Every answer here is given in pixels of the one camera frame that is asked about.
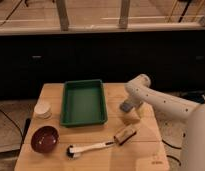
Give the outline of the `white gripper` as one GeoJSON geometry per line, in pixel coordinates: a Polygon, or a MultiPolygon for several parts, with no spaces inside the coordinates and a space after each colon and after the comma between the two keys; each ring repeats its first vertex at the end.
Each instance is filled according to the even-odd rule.
{"type": "Polygon", "coordinates": [[[142,107],[140,107],[143,103],[144,103],[143,100],[141,100],[135,96],[132,96],[132,95],[129,95],[128,98],[126,99],[127,109],[131,110],[132,108],[136,108],[137,116],[140,119],[144,117],[143,109],[142,109],[142,107]]]}

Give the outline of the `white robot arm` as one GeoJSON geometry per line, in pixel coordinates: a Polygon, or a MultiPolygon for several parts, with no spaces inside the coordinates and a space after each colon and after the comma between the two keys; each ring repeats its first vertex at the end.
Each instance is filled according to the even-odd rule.
{"type": "Polygon", "coordinates": [[[150,88],[151,80],[140,74],[125,84],[127,102],[138,107],[146,102],[186,122],[180,171],[205,171],[205,103],[197,103],[150,88]]]}

